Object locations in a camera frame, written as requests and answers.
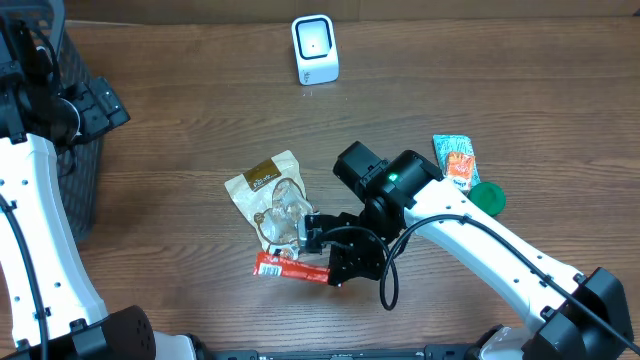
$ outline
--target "brown tabletop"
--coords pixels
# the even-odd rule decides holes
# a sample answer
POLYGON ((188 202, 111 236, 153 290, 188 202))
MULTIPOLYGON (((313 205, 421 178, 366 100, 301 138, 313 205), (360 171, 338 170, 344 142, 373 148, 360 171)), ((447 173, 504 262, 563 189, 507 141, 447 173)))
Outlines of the brown tabletop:
MULTIPOLYGON (((433 160, 434 134, 466 134, 481 178, 507 195, 499 220, 585 273, 613 272, 640 334, 640 20, 337 24, 340 78, 313 87, 297 83, 288 24, 71 35, 132 118, 106 137, 97 224, 79 246, 110 311, 137 304, 154 329, 218 350, 419 347, 520 326, 422 238, 398 259, 392 312, 369 280, 336 289, 254 277, 257 237, 223 186, 291 150, 322 212, 359 212, 331 172, 353 141, 433 160)), ((5 355, 4 286, 0 308, 5 355)))

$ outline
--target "green lid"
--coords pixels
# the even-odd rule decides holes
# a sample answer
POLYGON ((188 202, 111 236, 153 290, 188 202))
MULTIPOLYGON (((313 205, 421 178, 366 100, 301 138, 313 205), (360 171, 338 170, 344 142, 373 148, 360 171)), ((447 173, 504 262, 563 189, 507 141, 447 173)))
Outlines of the green lid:
POLYGON ((507 197, 500 186, 494 183, 480 183, 474 186, 469 192, 469 199, 490 216, 500 214, 507 205, 507 197))

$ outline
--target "barcode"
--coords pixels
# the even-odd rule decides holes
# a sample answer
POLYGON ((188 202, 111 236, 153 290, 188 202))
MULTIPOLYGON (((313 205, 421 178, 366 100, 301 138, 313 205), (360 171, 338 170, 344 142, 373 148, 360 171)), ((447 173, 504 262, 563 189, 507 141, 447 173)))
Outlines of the barcode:
POLYGON ((282 266, 260 263, 258 275, 280 276, 282 275, 282 266))

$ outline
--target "red stick packet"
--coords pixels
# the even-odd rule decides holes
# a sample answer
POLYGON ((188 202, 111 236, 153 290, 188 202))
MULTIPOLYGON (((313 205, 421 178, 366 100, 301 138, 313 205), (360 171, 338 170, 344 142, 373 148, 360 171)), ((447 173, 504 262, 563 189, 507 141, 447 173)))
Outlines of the red stick packet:
POLYGON ((329 269, 259 252, 253 275, 282 276, 320 284, 329 282, 329 269))

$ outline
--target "plastic basket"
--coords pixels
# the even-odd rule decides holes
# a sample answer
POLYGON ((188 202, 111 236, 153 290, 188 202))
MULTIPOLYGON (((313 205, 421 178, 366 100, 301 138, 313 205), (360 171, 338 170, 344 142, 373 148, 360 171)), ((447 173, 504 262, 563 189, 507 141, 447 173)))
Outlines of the plastic basket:
MULTIPOLYGON (((65 87, 77 81, 89 82, 89 70, 64 29, 65 12, 62 0, 0 0, 0 12, 10 18, 22 19, 30 27, 37 26, 49 36, 49 41, 58 55, 61 79, 65 87)), ((92 143, 76 146, 75 171, 58 180, 62 204, 76 242, 86 239, 93 227, 102 142, 100 138, 92 143)), ((73 156, 70 152, 60 154, 58 175, 67 172, 72 163, 73 156)))

